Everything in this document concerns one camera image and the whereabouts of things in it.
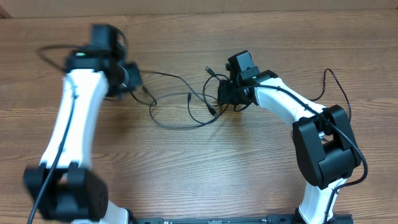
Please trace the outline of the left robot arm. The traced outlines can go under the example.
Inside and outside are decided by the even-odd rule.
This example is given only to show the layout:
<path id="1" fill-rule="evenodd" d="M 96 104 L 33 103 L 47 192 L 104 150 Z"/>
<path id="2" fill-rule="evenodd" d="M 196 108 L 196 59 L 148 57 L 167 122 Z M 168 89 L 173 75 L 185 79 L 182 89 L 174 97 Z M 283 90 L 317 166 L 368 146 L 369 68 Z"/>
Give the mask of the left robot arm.
<path id="1" fill-rule="evenodd" d="M 132 212 L 109 199 L 93 171 L 91 149 L 106 98 L 121 98 L 142 84 L 126 62 L 127 40 L 115 26 L 93 24 L 91 41 L 72 47 L 62 67 L 63 91 L 52 137 L 37 167 L 24 171 L 32 213 L 64 223 L 134 223 Z"/>

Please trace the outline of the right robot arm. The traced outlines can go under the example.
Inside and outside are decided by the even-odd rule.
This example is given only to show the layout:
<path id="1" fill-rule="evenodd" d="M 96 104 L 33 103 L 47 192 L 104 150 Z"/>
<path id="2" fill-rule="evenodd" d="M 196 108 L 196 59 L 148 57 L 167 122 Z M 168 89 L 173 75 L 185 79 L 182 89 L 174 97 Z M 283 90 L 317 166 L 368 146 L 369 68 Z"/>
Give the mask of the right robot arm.
<path id="1" fill-rule="evenodd" d="M 301 204 L 291 215 L 268 215 L 266 223 L 353 223 L 333 206 L 340 189 L 362 182 L 368 165 L 341 106 L 326 107 L 290 89 L 271 70 L 260 71 L 244 50 L 226 64 L 229 79 L 218 87 L 218 104 L 261 106 L 292 128 L 295 155 L 307 181 Z"/>

